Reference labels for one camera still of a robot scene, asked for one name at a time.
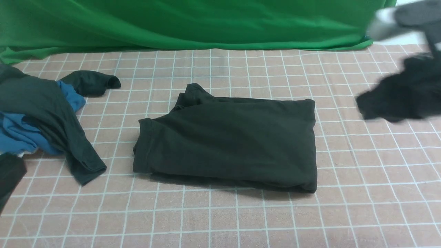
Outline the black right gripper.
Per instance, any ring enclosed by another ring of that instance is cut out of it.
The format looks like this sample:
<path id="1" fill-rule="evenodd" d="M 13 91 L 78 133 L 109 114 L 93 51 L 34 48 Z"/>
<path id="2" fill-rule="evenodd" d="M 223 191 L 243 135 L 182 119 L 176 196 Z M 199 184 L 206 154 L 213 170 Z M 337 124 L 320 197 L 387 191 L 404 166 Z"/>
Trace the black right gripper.
<path id="1" fill-rule="evenodd" d="M 402 65 L 401 72 L 382 78 L 375 87 L 355 98 L 364 120 L 398 123 L 441 114 L 440 54 L 412 55 Z"/>

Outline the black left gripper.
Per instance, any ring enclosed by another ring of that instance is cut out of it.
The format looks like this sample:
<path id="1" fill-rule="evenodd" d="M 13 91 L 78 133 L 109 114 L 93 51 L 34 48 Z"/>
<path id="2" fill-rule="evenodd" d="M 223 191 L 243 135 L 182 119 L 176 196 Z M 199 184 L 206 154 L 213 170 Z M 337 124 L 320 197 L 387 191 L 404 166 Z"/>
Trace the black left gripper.
<path id="1" fill-rule="evenodd" d="M 3 212 L 7 201 L 15 188 L 27 173 L 24 160 L 11 153 L 0 156 L 0 213 Z"/>

